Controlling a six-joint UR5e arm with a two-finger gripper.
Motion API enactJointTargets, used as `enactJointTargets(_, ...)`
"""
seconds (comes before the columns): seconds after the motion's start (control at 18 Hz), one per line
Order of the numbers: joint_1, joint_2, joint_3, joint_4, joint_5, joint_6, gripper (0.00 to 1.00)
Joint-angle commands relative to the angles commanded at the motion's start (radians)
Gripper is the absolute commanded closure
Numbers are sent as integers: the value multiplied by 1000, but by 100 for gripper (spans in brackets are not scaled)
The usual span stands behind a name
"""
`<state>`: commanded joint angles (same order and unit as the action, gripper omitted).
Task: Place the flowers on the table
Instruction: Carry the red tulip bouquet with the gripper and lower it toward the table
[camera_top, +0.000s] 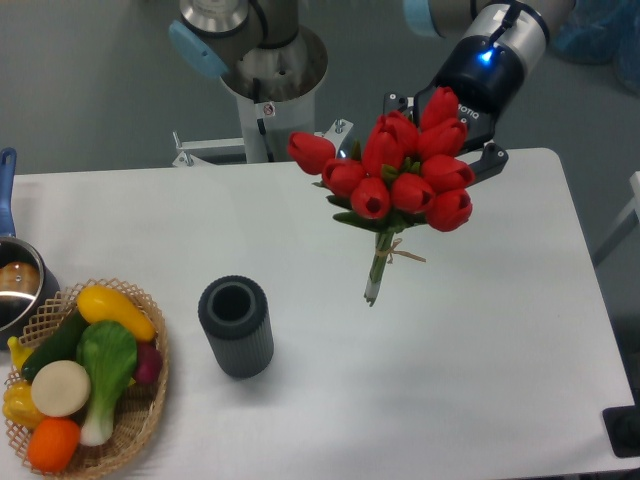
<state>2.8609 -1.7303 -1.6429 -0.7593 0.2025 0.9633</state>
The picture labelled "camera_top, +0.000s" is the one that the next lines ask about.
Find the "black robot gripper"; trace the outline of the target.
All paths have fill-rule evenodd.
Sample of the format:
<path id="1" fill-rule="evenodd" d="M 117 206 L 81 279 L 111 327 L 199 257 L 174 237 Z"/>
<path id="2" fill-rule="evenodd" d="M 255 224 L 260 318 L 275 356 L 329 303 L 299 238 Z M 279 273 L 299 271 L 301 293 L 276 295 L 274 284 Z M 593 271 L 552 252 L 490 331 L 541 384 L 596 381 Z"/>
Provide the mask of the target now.
<path id="1" fill-rule="evenodd" d="M 414 97 L 387 92 L 383 114 L 397 111 L 414 121 L 414 115 L 421 116 L 438 87 L 453 90 L 459 100 L 458 116 L 467 124 L 460 154 L 482 150 L 475 162 L 463 165 L 460 161 L 455 170 L 456 185 L 465 188 L 500 174 L 509 155 L 488 141 L 494 138 L 497 120 L 518 92 L 518 56 L 506 47 L 491 45 L 486 36 L 465 37 L 430 84 Z"/>

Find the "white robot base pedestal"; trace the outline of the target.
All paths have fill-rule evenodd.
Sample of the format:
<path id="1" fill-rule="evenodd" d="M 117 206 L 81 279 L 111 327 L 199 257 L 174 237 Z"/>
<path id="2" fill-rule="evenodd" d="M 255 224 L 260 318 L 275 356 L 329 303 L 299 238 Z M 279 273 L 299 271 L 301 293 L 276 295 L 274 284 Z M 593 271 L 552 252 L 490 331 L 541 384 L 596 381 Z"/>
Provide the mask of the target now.
<path id="1" fill-rule="evenodd" d="M 337 118 L 323 130 L 315 128 L 315 94 L 282 102 L 256 103 L 245 97 L 236 98 L 242 135 L 238 138 L 181 141 L 173 135 L 176 145 L 174 167 L 205 165 L 255 164 L 285 162 L 289 136 L 308 132 L 327 139 L 340 157 L 349 152 L 353 142 L 354 124 Z"/>

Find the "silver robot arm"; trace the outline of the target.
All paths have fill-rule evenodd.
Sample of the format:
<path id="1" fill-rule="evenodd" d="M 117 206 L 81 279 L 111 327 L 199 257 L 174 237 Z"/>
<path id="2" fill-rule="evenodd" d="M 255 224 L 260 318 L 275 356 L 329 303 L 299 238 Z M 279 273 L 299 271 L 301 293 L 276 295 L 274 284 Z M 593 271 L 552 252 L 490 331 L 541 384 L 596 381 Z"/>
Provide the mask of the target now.
<path id="1" fill-rule="evenodd" d="M 478 181 L 499 174 L 507 154 L 493 137 L 502 112 L 574 9 L 571 1 L 407 1 L 408 26 L 458 43 L 429 84 L 412 96 L 389 93 L 385 112 L 420 114 L 439 87 L 459 100 L 469 129 L 464 152 Z M 315 129 L 315 95 L 328 69 L 322 39 L 299 20 L 295 1 L 184 1 L 169 28 L 174 49 L 235 97 L 238 138 L 178 142 L 176 164 L 236 156 L 246 163 L 287 159 L 289 136 Z"/>

